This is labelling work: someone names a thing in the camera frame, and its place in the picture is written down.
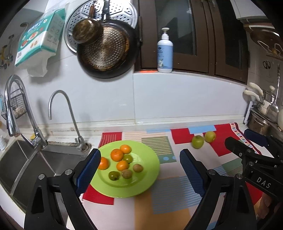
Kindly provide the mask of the right hand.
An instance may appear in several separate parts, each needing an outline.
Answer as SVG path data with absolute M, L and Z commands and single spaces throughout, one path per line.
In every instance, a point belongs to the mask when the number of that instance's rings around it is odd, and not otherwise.
M 256 213 L 257 219 L 264 219 L 269 214 L 271 202 L 272 198 L 263 193 Z

